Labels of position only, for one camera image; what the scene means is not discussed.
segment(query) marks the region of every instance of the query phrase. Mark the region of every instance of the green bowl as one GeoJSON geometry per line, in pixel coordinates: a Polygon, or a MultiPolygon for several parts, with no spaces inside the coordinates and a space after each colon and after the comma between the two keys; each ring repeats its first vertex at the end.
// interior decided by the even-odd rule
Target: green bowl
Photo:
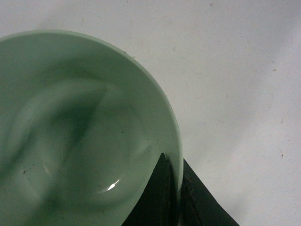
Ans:
{"type": "Polygon", "coordinates": [[[0,225],[120,226],[161,153],[182,152],[172,108],[124,51],[68,31],[0,40],[0,225]]]}

